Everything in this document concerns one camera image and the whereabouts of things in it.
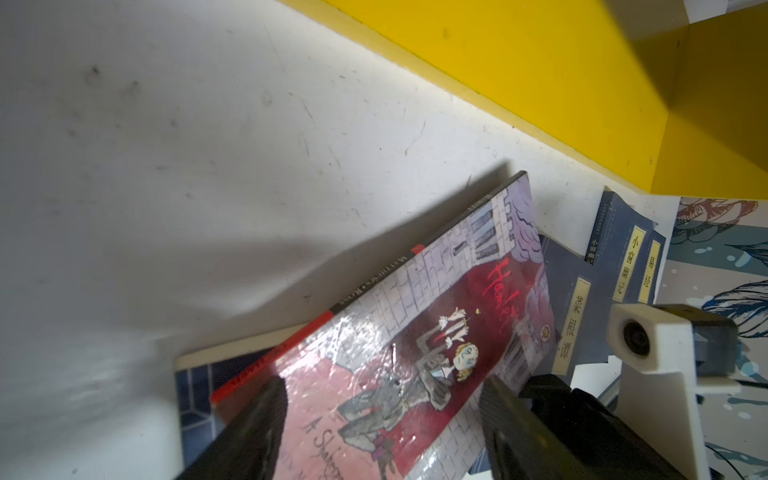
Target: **yellow wall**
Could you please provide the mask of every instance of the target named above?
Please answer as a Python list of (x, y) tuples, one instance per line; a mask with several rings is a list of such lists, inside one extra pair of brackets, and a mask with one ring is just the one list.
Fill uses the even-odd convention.
[(768, 4), (690, 26), (652, 193), (768, 198)]
[[(627, 39), (617, 21), (627, 0), (612, 2), (616, 8), (600, 0), (283, 1), (572, 157), (650, 190), (685, 21)], [(681, 10), (681, 0), (649, 0), (644, 11), (670, 3)]]

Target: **round logo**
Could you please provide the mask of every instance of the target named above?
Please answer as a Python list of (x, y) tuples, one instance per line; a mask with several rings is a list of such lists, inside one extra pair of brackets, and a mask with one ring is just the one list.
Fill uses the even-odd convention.
[(550, 328), (549, 325), (544, 325), (541, 328), (541, 333), (539, 334), (539, 338), (541, 338), (542, 342), (546, 342), (549, 340), (549, 337), (552, 335), (552, 328)]

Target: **black cable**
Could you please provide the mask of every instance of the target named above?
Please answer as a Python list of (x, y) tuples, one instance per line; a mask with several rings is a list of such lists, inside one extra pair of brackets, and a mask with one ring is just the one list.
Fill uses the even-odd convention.
[(736, 382), (744, 386), (753, 386), (757, 387), (758, 389), (768, 389), (768, 383), (750, 382), (748, 380), (737, 380)]
[(733, 463), (731, 463), (731, 462), (728, 460), (728, 458), (725, 458), (725, 457), (723, 457), (723, 454), (722, 454), (722, 453), (720, 453), (720, 452), (718, 452), (717, 450), (713, 449), (712, 447), (710, 447), (710, 446), (709, 446), (709, 445), (707, 445), (706, 443), (704, 444), (704, 446), (705, 446), (705, 447), (707, 447), (709, 450), (712, 450), (713, 452), (715, 452), (716, 454), (718, 454), (718, 455), (719, 455), (719, 456), (720, 456), (720, 457), (721, 457), (723, 460), (725, 460), (725, 461), (726, 461), (726, 463), (727, 463), (728, 465), (730, 465), (730, 467), (733, 469), (733, 471), (734, 471), (734, 472), (736, 472), (736, 475), (738, 475), (738, 476), (739, 476), (739, 478), (741, 478), (741, 480), (744, 480), (744, 475), (741, 475), (741, 472), (739, 472), (738, 470), (736, 470), (736, 467), (734, 467), (734, 466), (733, 466)]

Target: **illustrated character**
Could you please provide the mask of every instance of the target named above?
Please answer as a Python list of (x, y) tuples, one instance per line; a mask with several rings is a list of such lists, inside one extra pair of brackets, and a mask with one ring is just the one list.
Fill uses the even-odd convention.
[[(386, 480), (386, 466), (392, 473), (392, 446), (394, 441), (379, 434), (380, 429), (391, 432), (414, 406), (431, 403), (442, 411), (451, 399), (450, 387), (463, 382), (472, 373), (478, 361), (479, 349), (474, 343), (463, 343), (456, 348), (453, 360), (443, 352), (455, 342), (464, 341), (469, 333), (465, 318), (466, 311), (458, 307), (450, 316), (441, 316), (438, 325), (421, 335), (416, 345), (422, 357), (416, 362), (419, 377), (403, 382), (390, 376), (381, 381), (379, 387), (352, 397), (337, 408), (349, 422), (339, 429), (339, 436), (347, 445), (369, 452), (379, 463), (382, 480)], [(450, 322), (456, 322), (445, 329)], [(430, 349), (427, 341), (440, 330), (445, 330), (436, 339), (445, 339), (441, 346)]]

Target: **yellow title label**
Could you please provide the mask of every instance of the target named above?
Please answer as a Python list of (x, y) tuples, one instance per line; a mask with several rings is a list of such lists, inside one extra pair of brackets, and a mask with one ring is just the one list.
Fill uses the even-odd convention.
[(644, 238), (645, 230), (640, 227), (635, 227), (632, 230), (632, 237), (629, 240), (627, 252), (624, 254), (624, 263), (621, 265), (619, 280), (616, 282), (616, 289), (614, 290), (614, 300), (617, 302), (624, 302), (624, 295), (627, 293), (629, 280), (632, 278), (632, 272), (634, 272), (634, 264), (637, 263), (637, 254), (640, 252)]
[(659, 251), (661, 250), (661, 243), (656, 240), (650, 245), (650, 253), (648, 254), (648, 263), (645, 266), (645, 275), (643, 275), (643, 284), (640, 287), (640, 298), (638, 300), (641, 303), (648, 303), (648, 297), (650, 296), (650, 285), (654, 281), (654, 274), (656, 273), (656, 263), (659, 261)]
[(552, 373), (555, 375), (567, 375), (568, 367), (571, 365), (574, 347), (576, 346), (576, 335), (578, 327), (581, 325), (581, 316), (584, 315), (584, 308), (587, 305), (587, 296), (591, 283), (578, 277), (576, 288), (571, 297), (571, 305), (568, 307), (568, 314), (565, 316), (563, 324), (562, 337), (558, 343), (558, 353), (554, 358)]

